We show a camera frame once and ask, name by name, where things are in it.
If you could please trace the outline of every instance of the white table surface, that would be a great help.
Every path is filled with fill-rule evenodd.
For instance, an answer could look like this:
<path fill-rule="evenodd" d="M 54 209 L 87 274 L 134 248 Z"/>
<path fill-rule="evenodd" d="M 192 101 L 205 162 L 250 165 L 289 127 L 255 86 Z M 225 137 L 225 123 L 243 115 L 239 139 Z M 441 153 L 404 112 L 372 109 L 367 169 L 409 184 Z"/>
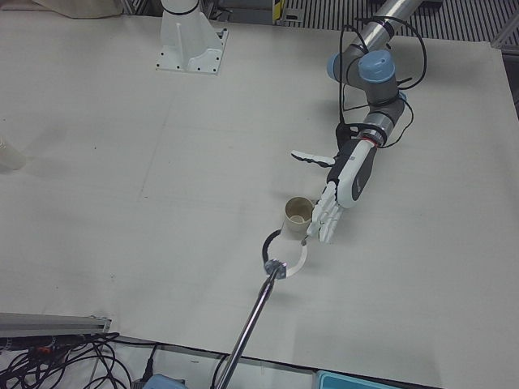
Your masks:
<path fill-rule="evenodd" d="M 155 70 L 160 19 L 0 13 L 0 134 L 31 157 L 0 174 L 0 311 L 106 315 L 127 336 L 232 349 L 263 240 L 286 200 L 324 186 L 290 150 L 335 152 L 325 63 L 338 34 L 228 27 L 215 77 Z M 519 385 L 519 125 L 504 66 L 487 43 L 426 43 L 415 124 L 377 153 L 333 244 L 312 241 L 276 284 L 246 355 Z M 417 42 L 392 46 L 399 78 L 417 74 Z"/>

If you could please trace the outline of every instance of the paper cup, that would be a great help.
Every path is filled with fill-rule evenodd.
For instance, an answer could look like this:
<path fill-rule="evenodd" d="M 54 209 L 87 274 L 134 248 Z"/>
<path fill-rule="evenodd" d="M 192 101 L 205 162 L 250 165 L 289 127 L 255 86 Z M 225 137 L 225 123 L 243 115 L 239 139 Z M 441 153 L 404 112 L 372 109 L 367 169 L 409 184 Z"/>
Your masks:
<path fill-rule="evenodd" d="M 293 197 L 285 205 L 285 225 L 290 231 L 303 233 L 311 222 L 314 204 L 304 197 Z"/>

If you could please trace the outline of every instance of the black cable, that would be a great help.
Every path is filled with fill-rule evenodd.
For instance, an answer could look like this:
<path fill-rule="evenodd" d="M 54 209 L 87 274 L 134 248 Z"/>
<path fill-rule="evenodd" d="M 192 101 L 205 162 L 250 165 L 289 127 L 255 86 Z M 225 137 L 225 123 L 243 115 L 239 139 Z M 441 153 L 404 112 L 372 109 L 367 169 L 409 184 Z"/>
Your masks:
<path fill-rule="evenodd" d="M 158 344 L 155 343 L 152 354 L 149 356 L 148 362 L 146 362 L 146 368 L 144 369 L 143 377 L 140 379 L 140 381 L 143 383 L 146 383 L 153 376 L 153 355 L 155 355 L 157 347 Z"/>
<path fill-rule="evenodd" d="M 167 346 L 168 344 L 167 343 L 157 343 L 157 342 L 130 342 L 130 341 L 127 341 L 127 340 L 119 340 L 119 339 L 112 339 L 110 342 L 112 343 L 119 343 L 119 344 L 127 344 L 129 346 L 154 346 L 154 345 L 159 345 L 159 346 Z"/>
<path fill-rule="evenodd" d="M 400 24 L 403 24 L 405 25 L 409 30 L 411 30 L 411 32 L 418 38 L 418 41 L 420 42 L 420 46 L 422 47 L 422 54 L 423 54 L 423 69 L 422 69 L 422 74 L 420 75 L 420 78 L 415 82 L 413 83 L 412 85 L 408 86 L 408 87 L 402 87 L 402 88 L 399 88 L 401 91 L 405 91 L 407 89 L 411 89 L 411 88 L 414 88 L 416 87 L 419 83 L 422 82 L 422 80 L 425 78 L 425 74 L 427 73 L 427 50 L 426 50 L 426 47 L 425 47 L 425 43 L 423 42 L 423 38 L 422 36 L 420 35 L 420 33 L 418 32 L 418 30 L 413 27 L 410 23 L 408 23 L 407 21 L 403 20 L 403 19 L 399 19 L 399 18 L 395 18 L 394 16 L 387 16 L 387 15 L 374 15 L 372 16 L 371 18 L 356 18 L 356 20 L 360 21 L 361 23 L 368 23 L 368 22 L 371 22 L 371 21 L 376 21 L 376 20 L 385 20 L 385 19 L 389 19 L 389 20 L 394 20 Z"/>
<path fill-rule="evenodd" d="M 10 365 L 0 374 L 0 387 L 7 389 L 7 381 L 15 378 L 16 382 L 12 384 L 11 389 L 18 385 L 20 385 L 22 389 L 38 389 L 49 377 L 59 374 L 56 381 L 49 388 L 54 389 L 62 380 L 65 370 L 69 365 L 79 361 L 97 359 L 101 360 L 101 363 L 105 366 L 106 375 L 96 378 L 94 383 L 100 386 L 106 380 L 110 380 L 114 389 L 119 389 L 120 387 L 124 389 L 126 388 L 125 384 L 120 379 L 114 377 L 112 370 L 116 365 L 120 366 L 128 378 L 129 385 L 131 385 L 130 373 L 124 364 L 115 357 L 114 349 L 107 344 L 117 336 L 119 336 L 118 333 L 89 336 L 86 340 L 82 340 L 76 344 L 57 348 L 52 354 L 44 355 L 45 358 L 41 358 L 41 355 L 38 356 L 38 354 L 35 354 L 33 357 L 29 357 L 28 353 L 20 354 L 14 358 Z M 101 351 L 102 347 L 106 347 L 109 353 L 108 355 Z M 72 351 L 81 352 L 74 357 L 70 357 Z M 35 382 L 29 384 L 28 379 L 32 376 Z"/>
<path fill-rule="evenodd" d="M 413 109 L 411 108 L 410 104 L 405 100 L 405 99 L 402 99 L 401 100 L 404 102 L 405 106 L 407 108 L 409 108 L 409 111 L 411 112 L 411 120 L 409 121 L 409 123 L 407 123 L 407 126 L 404 127 L 404 129 L 402 130 L 402 132 L 400 133 L 400 135 L 398 136 L 397 140 L 395 140 L 393 143 L 390 143 L 386 146 L 379 146 L 379 148 L 389 148 L 391 146 L 394 146 L 395 144 L 397 144 L 398 142 L 400 142 L 400 139 L 402 139 L 402 136 L 404 135 L 405 133 L 405 130 L 407 130 L 411 124 L 413 124 L 413 121 L 414 121 L 414 112 L 413 112 Z"/>
<path fill-rule="evenodd" d="M 351 24 L 343 24 L 342 25 L 342 28 L 341 28 L 341 35 L 339 36 L 339 123 L 340 124 L 345 124 L 345 120 L 344 120 L 344 114 L 342 113 L 342 108 L 343 108 L 343 99 L 342 99 L 342 93 L 343 93 L 343 90 L 342 90 L 342 85 L 343 85 L 343 78 L 342 78 L 342 41 L 344 40 L 344 33 L 345 33 L 345 30 L 349 28 L 351 31 L 355 32 L 355 34 L 357 34 L 357 37 L 358 39 L 361 41 L 362 43 L 362 47 L 364 48 L 365 50 L 365 53 L 369 53 L 369 49 L 367 48 L 366 46 L 366 42 L 364 41 L 364 38 L 362 38 L 362 35 L 361 33 L 359 32 L 359 30 L 352 26 Z"/>
<path fill-rule="evenodd" d="M 223 365 L 225 359 L 229 356 L 229 354 L 221 354 L 220 356 L 220 360 L 218 362 L 218 365 L 216 367 L 216 369 L 214 370 L 214 373 L 212 375 L 212 380 L 211 380 L 211 389 L 214 389 L 214 387 L 217 385 L 217 376 L 218 376 L 218 371 L 220 370 L 221 366 Z"/>

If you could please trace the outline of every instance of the reacher grabber tool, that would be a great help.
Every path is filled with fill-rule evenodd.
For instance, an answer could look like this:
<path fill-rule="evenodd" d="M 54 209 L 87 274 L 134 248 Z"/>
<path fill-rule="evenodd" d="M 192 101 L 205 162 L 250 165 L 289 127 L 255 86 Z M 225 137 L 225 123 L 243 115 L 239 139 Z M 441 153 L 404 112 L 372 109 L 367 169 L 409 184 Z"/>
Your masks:
<path fill-rule="evenodd" d="M 223 373 L 218 379 L 218 383 L 215 386 L 215 389 L 226 389 L 229 381 L 233 375 L 234 370 L 236 369 L 236 365 L 238 364 L 238 360 L 243 354 L 243 350 L 247 345 L 247 341 L 251 336 L 252 331 L 254 330 L 254 326 L 258 321 L 258 317 L 261 314 L 261 311 L 265 307 L 272 290 L 274 289 L 274 283 L 276 280 L 282 280 L 287 276 L 292 276 L 297 271 L 299 271 L 307 259 L 307 239 L 304 238 L 301 241 L 301 258 L 299 262 L 292 268 L 286 268 L 286 263 L 280 262 L 277 259 L 270 259 L 268 257 L 268 247 L 270 243 L 274 240 L 274 238 L 278 237 L 281 234 L 281 230 L 278 229 L 271 233 L 265 243 L 263 244 L 262 249 L 262 257 L 264 261 L 264 269 L 268 274 L 267 279 L 263 282 L 261 289 L 258 293 L 258 298 L 252 308 L 251 313 L 249 314 L 249 318 L 247 319 L 245 326 L 243 326 L 242 333 L 238 337 L 236 344 L 234 345 L 233 352 L 230 354 L 229 360 L 225 365 Z"/>

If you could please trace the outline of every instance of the teal container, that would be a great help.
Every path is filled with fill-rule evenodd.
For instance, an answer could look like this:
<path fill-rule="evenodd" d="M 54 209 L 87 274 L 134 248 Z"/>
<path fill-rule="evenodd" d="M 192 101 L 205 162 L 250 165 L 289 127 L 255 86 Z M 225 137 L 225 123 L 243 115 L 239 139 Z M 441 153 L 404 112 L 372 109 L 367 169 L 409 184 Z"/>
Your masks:
<path fill-rule="evenodd" d="M 382 383 L 319 370 L 315 373 L 313 389 L 399 389 Z"/>

